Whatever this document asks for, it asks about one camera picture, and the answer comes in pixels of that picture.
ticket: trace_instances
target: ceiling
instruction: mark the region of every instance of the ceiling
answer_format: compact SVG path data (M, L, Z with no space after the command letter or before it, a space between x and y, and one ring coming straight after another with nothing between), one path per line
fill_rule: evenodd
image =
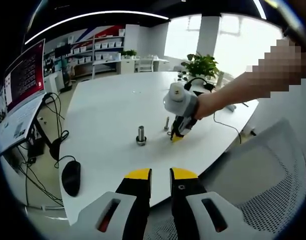
M282 25L283 23L278 13L264 3L263 0L260 1L267 15L267 20L274 24ZM218 16L222 12L260 17L253 0L186 0L186 2L181 0L42 0L41 7L25 39L27 41L43 29L62 20L106 10L149 12L170 19L200 13L204 16ZM58 36L93 26L138 24L145 27L153 27L166 21L138 14L98 14L78 18L56 26L40 35L40 37L36 38L36 41L42 38L46 38L46 40L54 39Z

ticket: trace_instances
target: window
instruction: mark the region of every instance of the window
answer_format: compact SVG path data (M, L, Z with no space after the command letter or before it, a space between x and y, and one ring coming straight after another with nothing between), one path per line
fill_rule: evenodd
M187 59L196 53L202 15L191 15L172 19L168 26L164 55Z
M222 14L218 31L214 57L218 68L233 78L251 71L276 40L283 38L275 25L234 14Z

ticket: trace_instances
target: hand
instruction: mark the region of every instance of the hand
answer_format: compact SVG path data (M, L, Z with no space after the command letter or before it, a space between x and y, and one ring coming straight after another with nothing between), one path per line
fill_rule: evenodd
M194 116L195 119L201 120L222 109L224 106L221 105L221 102L220 95L216 92L201 94L197 99L198 109Z

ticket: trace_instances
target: white table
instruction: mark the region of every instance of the white table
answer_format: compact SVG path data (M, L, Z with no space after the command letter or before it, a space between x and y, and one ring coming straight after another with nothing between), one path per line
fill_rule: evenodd
M81 163L81 186L77 197L61 193L70 224L78 213L107 191L114 192L128 172L152 169L150 205L170 197L169 169L178 167L200 175L230 146L237 132L215 123L212 116L198 121L185 138L172 143L163 130L175 116L164 109L163 98L175 72L145 72L115 75L81 82L70 102L64 129L69 137L61 144L60 157L73 155ZM258 101L237 104L235 112L224 108L216 120L241 131ZM147 144L135 138L143 125ZM60 161L60 175L71 161Z
M93 62L93 69L92 69L92 79L95 78L95 67L96 65L102 65L102 64L113 64L113 63L122 63L122 62L130 62L130 61L133 61L133 64L135 64L136 61L139 61L140 59L139 58L134 58L134 59L121 59L121 60L98 60L98 61L94 61ZM161 72L159 69L161 67L162 64L167 64L169 63L168 60L165 60L165 59L154 59L153 60L153 64L154 64L154 71L159 71Z

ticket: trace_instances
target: metal bolt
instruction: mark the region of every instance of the metal bolt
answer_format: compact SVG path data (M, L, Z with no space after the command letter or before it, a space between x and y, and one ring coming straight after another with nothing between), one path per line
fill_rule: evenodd
M136 137L136 142L139 146L146 144L146 137L144 135L144 126L138 127L138 136Z
M164 131L168 131L168 122L169 122L169 116L166 119L166 125L164 127Z

